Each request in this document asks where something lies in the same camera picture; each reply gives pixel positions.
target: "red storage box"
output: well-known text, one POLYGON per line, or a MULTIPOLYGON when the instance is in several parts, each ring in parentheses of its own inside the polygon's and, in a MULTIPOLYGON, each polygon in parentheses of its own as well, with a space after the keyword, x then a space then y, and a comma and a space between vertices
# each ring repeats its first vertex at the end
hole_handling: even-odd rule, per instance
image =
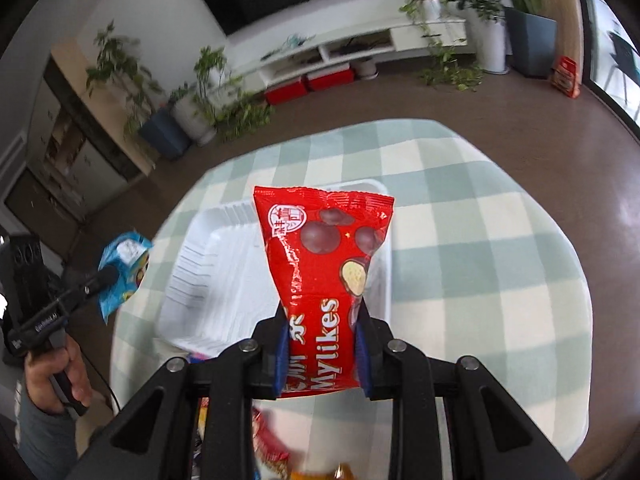
POLYGON ((285 81, 272 88, 269 88, 264 93, 264 98, 270 105, 279 105, 286 101, 291 101, 297 97, 302 97, 308 94, 305 84, 302 81, 302 76, 297 79, 285 81))
POLYGON ((330 66, 316 70, 306 76, 309 88, 314 91, 324 90, 331 86, 345 85, 355 79, 349 63, 330 66))

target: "metal screw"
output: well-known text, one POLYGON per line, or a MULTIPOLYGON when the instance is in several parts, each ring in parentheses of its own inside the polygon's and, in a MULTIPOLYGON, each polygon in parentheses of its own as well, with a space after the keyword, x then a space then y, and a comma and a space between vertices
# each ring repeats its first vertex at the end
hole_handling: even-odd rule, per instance
POLYGON ((253 352, 258 349, 258 342, 255 339, 242 339, 238 346, 243 352, 253 352))
POLYGON ((179 372, 184 368, 184 359, 181 357, 174 357, 166 362, 166 369, 170 372, 179 372))
POLYGON ((472 355, 465 355, 460 359, 460 364, 465 370, 478 370, 480 367, 480 361, 472 355))
POLYGON ((392 339, 386 346, 392 352, 404 352, 406 350, 406 343, 402 339, 392 339))

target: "human hand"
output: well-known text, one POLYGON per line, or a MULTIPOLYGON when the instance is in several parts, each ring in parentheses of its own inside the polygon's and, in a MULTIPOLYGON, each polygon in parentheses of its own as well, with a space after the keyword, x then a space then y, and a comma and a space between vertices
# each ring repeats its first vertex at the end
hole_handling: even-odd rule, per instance
POLYGON ((49 378, 66 370, 71 382, 71 393, 84 406, 91 403, 92 390, 80 347, 73 338, 66 336, 64 348, 58 348, 37 357, 31 352, 24 362, 24 382, 31 402, 43 412, 63 413, 65 407, 56 395, 49 378))

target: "black clamp arm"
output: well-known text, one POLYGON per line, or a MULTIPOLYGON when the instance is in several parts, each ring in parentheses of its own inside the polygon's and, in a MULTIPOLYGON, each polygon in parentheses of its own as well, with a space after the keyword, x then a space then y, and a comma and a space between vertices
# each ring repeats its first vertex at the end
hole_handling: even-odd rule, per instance
MULTIPOLYGON (((457 480, 576 480, 532 420, 472 356, 456 364, 426 357, 369 317, 356 324, 356 362, 371 400, 394 403, 390 480, 441 480, 436 397, 447 413, 457 480)), ((196 412, 209 397, 202 480, 253 480, 252 399, 284 387, 288 326, 282 306, 251 339, 198 364, 167 361, 104 429, 68 480, 190 478, 196 412)))

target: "chip bag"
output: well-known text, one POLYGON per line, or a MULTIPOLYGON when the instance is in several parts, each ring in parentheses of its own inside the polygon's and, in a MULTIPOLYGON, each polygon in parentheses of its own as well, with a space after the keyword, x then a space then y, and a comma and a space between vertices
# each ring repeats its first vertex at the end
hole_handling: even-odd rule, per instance
POLYGON ((306 187, 254 189, 267 260, 289 320, 283 397, 359 386, 353 330, 394 199, 306 187))
POLYGON ((152 243, 143 235, 129 232, 118 236, 102 252, 98 270, 107 265, 118 269, 118 281, 98 295, 98 304, 104 322, 109 314, 127 301, 140 287, 149 266, 152 243))
POLYGON ((567 56, 560 57, 551 76, 551 84, 571 99, 577 98, 580 95, 577 63, 567 56))
POLYGON ((252 409, 252 430, 254 453, 268 469, 286 480, 289 478, 289 451, 267 426, 264 415, 257 408, 252 409))

